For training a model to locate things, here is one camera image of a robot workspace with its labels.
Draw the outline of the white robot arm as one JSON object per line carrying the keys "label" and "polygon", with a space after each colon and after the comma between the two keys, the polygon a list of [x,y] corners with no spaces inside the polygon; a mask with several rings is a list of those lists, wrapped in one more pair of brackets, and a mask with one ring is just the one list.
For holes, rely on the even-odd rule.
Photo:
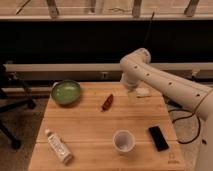
{"label": "white robot arm", "polygon": [[182,105],[204,121],[195,171],[213,171],[213,88],[156,69],[151,55],[139,48],[120,60],[121,82],[134,90],[141,81]]}

